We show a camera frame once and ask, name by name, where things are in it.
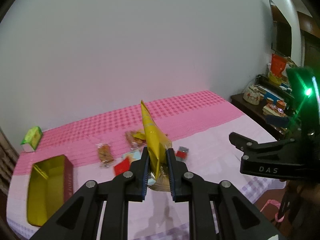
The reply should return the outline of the black and red packet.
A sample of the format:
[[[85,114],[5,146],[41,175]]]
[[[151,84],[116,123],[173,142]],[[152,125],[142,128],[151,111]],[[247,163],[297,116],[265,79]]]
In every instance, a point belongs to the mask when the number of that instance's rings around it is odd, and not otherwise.
[[[188,156],[188,153],[189,153],[189,149],[188,148],[180,146],[178,148],[178,150],[176,151],[175,155],[176,155],[177,158],[180,158],[180,159],[184,160]]]

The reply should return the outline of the yellow snack packet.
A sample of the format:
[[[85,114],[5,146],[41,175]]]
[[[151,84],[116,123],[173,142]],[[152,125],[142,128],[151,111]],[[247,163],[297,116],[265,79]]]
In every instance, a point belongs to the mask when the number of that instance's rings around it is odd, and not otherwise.
[[[143,100],[140,102],[140,106],[151,170],[157,180],[161,166],[167,163],[166,150],[172,148],[172,141],[156,125]]]

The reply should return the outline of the red snack packet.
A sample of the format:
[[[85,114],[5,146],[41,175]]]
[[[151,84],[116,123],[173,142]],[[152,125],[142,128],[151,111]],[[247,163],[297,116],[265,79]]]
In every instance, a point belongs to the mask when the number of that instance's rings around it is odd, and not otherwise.
[[[115,176],[118,176],[130,169],[131,161],[129,157],[125,157],[121,162],[113,167]]]

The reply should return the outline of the dark wooden side cabinet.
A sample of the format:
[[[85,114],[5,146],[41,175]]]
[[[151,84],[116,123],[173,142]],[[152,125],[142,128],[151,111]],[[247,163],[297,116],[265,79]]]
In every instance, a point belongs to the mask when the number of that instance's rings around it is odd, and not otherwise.
[[[243,99],[243,95],[243,93],[232,95],[231,104],[253,119],[276,140],[284,139],[285,131],[268,124],[265,120],[266,116],[263,115],[263,107],[266,105],[266,100],[259,102],[258,105],[252,105]]]

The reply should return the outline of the orange wrapped snack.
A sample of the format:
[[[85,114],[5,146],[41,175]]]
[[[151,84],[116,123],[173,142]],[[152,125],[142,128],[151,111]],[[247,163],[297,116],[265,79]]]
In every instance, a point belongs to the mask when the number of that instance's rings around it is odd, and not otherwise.
[[[142,129],[126,131],[125,138],[131,150],[137,150],[146,146],[146,136]]]

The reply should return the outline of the clear wrapped brown snack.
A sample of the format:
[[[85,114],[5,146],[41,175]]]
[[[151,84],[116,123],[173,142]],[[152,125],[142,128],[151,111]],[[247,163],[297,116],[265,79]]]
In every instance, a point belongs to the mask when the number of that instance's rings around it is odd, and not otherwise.
[[[114,157],[111,153],[111,147],[108,144],[97,144],[98,157],[104,167],[109,167],[114,162]]]

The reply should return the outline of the pink checkered tablecloth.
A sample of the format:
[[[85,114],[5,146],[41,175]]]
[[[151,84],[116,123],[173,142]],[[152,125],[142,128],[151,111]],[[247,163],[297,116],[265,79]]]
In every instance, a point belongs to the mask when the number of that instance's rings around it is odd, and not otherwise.
[[[188,203],[172,198],[168,157],[181,157],[206,181],[230,181],[254,203],[277,179],[240,172],[242,150],[229,135],[259,143],[273,137],[208,90],[141,102],[45,131],[34,152],[22,152],[10,182],[7,222],[30,239],[87,181],[92,190],[120,182],[134,165],[146,173],[143,198],[129,204],[129,239],[188,239]]]

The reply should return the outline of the floral teapot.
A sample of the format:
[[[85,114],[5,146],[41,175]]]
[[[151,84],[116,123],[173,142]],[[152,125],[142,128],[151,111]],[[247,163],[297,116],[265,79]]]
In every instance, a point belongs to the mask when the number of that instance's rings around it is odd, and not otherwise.
[[[244,92],[243,99],[252,105],[258,105],[260,102],[260,92],[257,86],[248,86]]]

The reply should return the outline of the gold tin box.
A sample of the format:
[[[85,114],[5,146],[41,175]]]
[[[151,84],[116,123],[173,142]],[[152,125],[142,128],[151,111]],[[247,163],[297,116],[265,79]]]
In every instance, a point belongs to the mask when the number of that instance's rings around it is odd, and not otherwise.
[[[27,221],[41,227],[73,195],[73,164],[58,155],[32,165]]]

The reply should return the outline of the green tissue box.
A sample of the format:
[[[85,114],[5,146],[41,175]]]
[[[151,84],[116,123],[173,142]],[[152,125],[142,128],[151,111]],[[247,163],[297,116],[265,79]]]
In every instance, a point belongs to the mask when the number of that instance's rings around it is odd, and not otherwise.
[[[42,136],[42,129],[39,126],[30,128],[21,141],[21,146],[24,152],[29,153],[36,151]]]

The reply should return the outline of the wall television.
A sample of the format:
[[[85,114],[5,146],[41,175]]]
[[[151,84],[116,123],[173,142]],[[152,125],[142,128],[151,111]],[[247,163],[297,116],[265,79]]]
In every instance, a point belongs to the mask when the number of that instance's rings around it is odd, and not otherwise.
[[[290,57],[292,52],[291,25],[272,0],[268,0],[273,21],[271,48],[283,57]]]

